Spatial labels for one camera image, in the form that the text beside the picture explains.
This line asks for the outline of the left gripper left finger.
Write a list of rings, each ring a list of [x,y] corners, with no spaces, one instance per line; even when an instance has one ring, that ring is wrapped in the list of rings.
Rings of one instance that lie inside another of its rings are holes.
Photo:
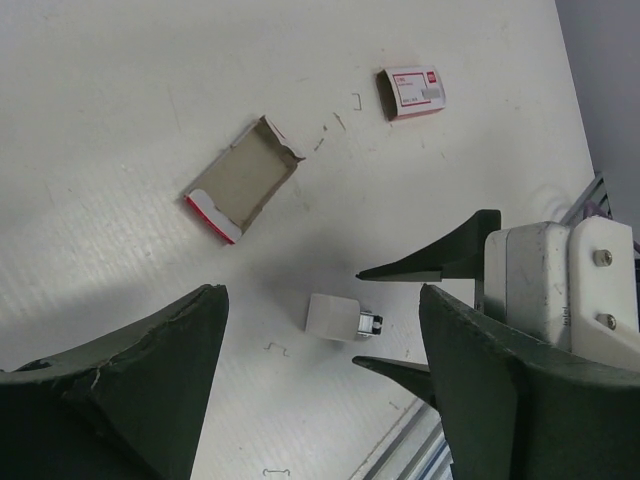
[[[5,479],[187,479],[229,313],[203,285],[1,376]]]

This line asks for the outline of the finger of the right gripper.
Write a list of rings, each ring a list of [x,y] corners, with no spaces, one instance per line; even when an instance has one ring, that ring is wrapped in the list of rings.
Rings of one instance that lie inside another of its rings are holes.
[[[363,281],[441,282],[445,279],[484,279],[487,237],[501,229],[501,212],[482,209],[428,246],[386,265],[359,272]]]
[[[356,356],[352,363],[385,376],[433,409],[436,408],[434,384],[428,365],[371,356]]]

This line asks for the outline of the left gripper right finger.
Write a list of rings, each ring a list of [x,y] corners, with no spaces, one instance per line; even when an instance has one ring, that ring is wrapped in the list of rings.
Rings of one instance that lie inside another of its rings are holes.
[[[639,375],[580,358],[425,285],[419,318],[460,479],[636,479]]]

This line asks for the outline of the white mini stapler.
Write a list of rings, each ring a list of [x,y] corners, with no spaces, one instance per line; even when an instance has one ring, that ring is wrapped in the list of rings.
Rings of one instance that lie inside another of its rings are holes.
[[[318,338],[355,342],[382,333],[383,317],[361,308],[358,300],[314,293],[310,297],[305,332]]]

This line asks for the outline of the red white staple box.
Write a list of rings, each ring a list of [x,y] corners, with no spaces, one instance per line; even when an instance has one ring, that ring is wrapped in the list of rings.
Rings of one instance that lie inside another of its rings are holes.
[[[446,107],[446,93],[433,65],[385,68],[375,77],[387,121],[434,114]]]

